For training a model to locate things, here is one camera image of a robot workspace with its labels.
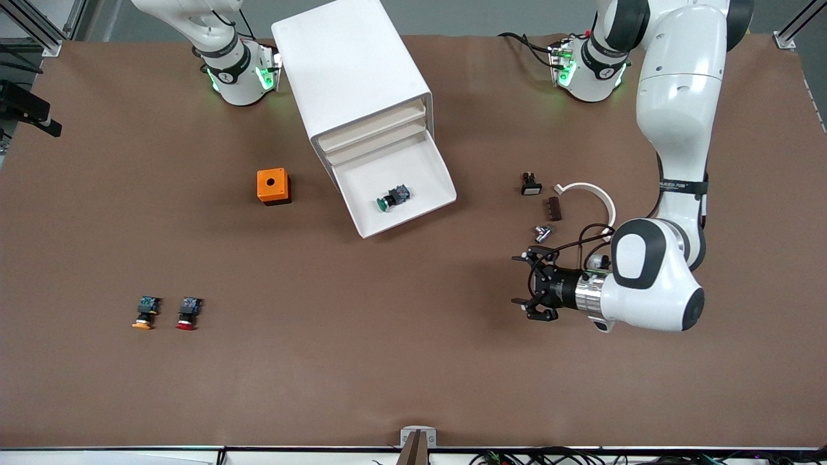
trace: brown tabletop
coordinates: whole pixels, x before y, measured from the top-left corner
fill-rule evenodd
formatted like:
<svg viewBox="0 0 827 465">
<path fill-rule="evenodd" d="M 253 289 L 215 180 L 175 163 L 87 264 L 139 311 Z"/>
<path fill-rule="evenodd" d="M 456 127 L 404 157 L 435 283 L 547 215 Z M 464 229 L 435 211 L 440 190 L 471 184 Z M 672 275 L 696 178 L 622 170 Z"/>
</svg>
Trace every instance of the brown tabletop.
<svg viewBox="0 0 827 465">
<path fill-rule="evenodd" d="M 0 444 L 820 446 L 827 434 L 827 137 L 794 53 L 747 36 L 710 149 L 707 305 L 685 333 L 545 324 L 509 300 L 546 185 L 603 187 L 618 222 L 657 194 L 639 66 L 579 103 L 503 38 L 406 37 L 457 201 L 361 239 L 289 91 L 224 103 L 186 43 L 66 42 L 0 170 Z M 294 202 L 264 207 L 283 166 Z M 562 197 L 560 245 L 605 220 Z M 575 254 L 563 264 L 575 265 Z M 130 327 L 142 295 L 157 329 Z M 174 328 L 205 299 L 199 329 Z"/>
</svg>

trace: metal frame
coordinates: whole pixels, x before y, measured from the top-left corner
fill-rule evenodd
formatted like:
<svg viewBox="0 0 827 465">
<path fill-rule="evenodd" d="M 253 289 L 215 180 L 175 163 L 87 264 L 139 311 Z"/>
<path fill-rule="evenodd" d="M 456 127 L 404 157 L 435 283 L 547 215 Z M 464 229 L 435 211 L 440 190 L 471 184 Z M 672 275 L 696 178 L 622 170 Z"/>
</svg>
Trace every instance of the metal frame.
<svg viewBox="0 0 827 465">
<path fill-rule="evenodd" d="M 821 10 L 827 7 L 827 0 L 811 0 L 803 10 L 796 17 L 790 21 L 781 31 L 774 31 L 772 33 L 778 48 L 783 50 L 794 50 L 796 43 L 792 38 L 798 34 L 804 26 L 810 22 L 815 15 L 819 14 Z"/>
<path fill-rule="evenodd" d="M 43 47 L 43 56 L 57 56 L 60 53 L 61 42 L 67 39 L 66 35 L 28 0 L 0 0 L 0 10 Z"/>
</svg>

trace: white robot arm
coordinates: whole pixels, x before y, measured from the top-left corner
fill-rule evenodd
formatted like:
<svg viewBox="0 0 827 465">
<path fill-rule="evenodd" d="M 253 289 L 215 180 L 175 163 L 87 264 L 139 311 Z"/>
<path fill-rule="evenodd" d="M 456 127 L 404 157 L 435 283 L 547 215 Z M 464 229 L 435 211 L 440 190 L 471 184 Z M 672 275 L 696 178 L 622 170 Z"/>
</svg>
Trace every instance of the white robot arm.
<svg viewBox="0 0 827 465">
<path fill-rule="evenodd" d="M 532 299 L 513 302 L 530 319 L 546 321 L 557 317 L 557 308 L 578 309 L 605 332 L 616 321 L 685 331 L 704 306 L 704 291 L 691 272 L 705 255 L 706 157 L 726 52 L 743 38 L 753 2 L 598 4 L 590 36 L 550 50 L 559 68 L 554 79 L 575 98 L 600 101 L 620 84 L 628 53 L 637 46 L 646 49 L 637 114 L 662 167 L 658 205 L 651 218 L 630 220 L 614 233 L 611 272 L 557 267 L 557 252 L 545 247 L 515 257 L 532 266 L 533 283 Z"/>
<path fill-rule="evenodd" d="M 250 105 L 278 87 L 281 56 L 242 39 L 224 16 L 242 0 L 132 0 L 144 13 L 174 27 L 207 64 L 213 88 L 232 105 Z"/>
</svg>

